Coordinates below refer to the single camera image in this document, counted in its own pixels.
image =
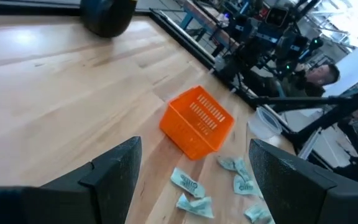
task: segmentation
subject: man's hair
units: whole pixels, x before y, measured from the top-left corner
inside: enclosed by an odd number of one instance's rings
[[[328,67],[329,67],[329,74],[332,75],[334,78],[334,80],[329,84],[336,83],[341,77],[341,72],[339,71],[338,67],[333,63],[328,64]]]

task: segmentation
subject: black cylinder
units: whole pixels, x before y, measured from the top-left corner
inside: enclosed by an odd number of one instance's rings
[[[96,35],[117,37],[128,28],[136,3],[134,0],[81,0],[81,19]]]

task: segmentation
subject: man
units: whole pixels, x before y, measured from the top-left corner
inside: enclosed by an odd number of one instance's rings
[[[334,64],[322,65],[312,70],[306,65],[299,64],[295,71],[295,74],[279,81],[287,97],[322,96],[325,92],[323,86],[336,83],[340,77],[340,72]],[[261,96],[278,96],[275,81],[273,77],[261,77],[256,73],[248,73],[244,76],[244,84],[252,90],[256,89],[256,94]]]

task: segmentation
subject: orange basket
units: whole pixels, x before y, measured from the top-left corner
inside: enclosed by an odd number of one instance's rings
[[[195,160],[219,151],[233,124],[233,117],[197,86],[169,102],[160,128]]]

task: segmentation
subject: person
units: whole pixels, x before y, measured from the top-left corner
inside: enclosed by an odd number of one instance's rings
[[[340,78],[340,71],[335,64],[327,64],[312,70],[307,65],[298,64],[295,74],[279,81],[286,97],[322,96],[323,86],[336,83]],[[260,96],[279,96],[274,77],[261,77],[256,73],[244,75],[244,84]]]

